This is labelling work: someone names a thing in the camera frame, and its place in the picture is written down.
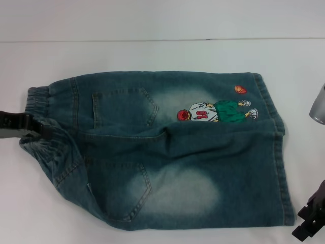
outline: sneaker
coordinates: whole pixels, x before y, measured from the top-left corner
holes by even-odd
[[[243,106],[250,106],[252,104],[250,101],[246,101],[246,100],[239,101],[239,103],[243,103],[244,104]]]
[[[249,111],[249,116],[253,119],[256,119],[258,116],[258,111],[256,108],[253,108]]]

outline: faded denim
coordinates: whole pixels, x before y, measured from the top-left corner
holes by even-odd
[[[108,72],[30,88],[23,138],[61,195],[124,229],[293,225],[283,122],[259,74]]]

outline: cartoon embroidery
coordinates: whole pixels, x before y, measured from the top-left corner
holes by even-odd
[[[258,111],[250,109],[247,113],[237,111],[238,106],[250,106],[250,101],[219,101],[215,104],[199,102],[193,104],[189,110],[183,109],[177,113],[178,120],[196,120],[213,122],[244,122],[250,116],[256,119]]]
[[[242,86],[240,85],[236,85],[235,86],[235,91],[239,94],[245,94],[247,93],[247,90],[245,88],[243,88]]]

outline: jeans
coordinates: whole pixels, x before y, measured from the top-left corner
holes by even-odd
[[[83,75],[30,88],[26,112],[53,136],[21,147],[113,227],[294,224],[284,124],[259,74]]]

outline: red hair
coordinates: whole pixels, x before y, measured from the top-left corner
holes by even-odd
[[[181,111],[178,111],[177,118],[178,120],[186,120],[189,115],[190,113],[186,109],[183,109]]]

